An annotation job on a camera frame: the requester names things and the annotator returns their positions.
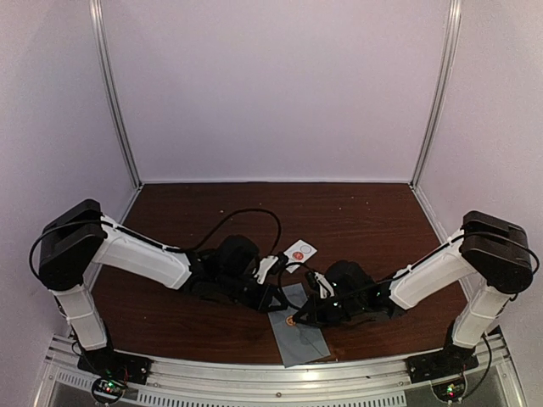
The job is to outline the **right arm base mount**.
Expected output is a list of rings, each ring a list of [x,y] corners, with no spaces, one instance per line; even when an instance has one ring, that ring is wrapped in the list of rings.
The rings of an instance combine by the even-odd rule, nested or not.
[[[479,366],[473,350],[441,349],[427,354],[411,356],[406,359],[406,367],[412,383],[433,381],[446,376],[459,375],[466,369]]]

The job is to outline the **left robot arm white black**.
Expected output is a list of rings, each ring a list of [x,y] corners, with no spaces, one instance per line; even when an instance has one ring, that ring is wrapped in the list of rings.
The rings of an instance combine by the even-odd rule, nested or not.
[[[267,277],[286,264],[283,254],[261,254],[243,235],[230,235],[217,247],[198,243],[179,248],[146,237],[103,213],[85,199],[46,225],[31,245],[34,277],[54,296],[90,364],[114,376],[122,359],[111,346],[84,274],[105,265],[199,297],[218,295],[261,313],[284,310],[288,301]]]

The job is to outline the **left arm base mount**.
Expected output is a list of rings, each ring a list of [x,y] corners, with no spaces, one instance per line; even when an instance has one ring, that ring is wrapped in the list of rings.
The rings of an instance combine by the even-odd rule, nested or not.
[[[89,352],[83,354],[77,363],[82,371],[93,373],[118,382],[145,385],[152,360],[142,356],[123,353]]]

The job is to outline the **grey envelope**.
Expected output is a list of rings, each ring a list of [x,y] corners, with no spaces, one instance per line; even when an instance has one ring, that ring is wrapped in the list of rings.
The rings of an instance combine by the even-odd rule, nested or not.
[[[323,360],[331,355],[319,328],[287,323],[287,319],[295,312],[295,309],[288,307],[285,310],[268,314],[275,342],[285,368]]]

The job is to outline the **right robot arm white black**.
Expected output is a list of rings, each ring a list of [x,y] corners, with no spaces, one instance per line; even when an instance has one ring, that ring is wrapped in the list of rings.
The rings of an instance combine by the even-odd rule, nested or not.
[[[506,304],[531,285],[539,269],[540,259],[521,226],[472,210],[439,247],[381,281],[347,260],[323,274],[307,272],[314,292],[288,322],[329,327],[391,320],[463,277],[477,275],[481,282],[476,293],[452,321],[444,349],[435,355],[435,367],[450,375],[467,361]]]

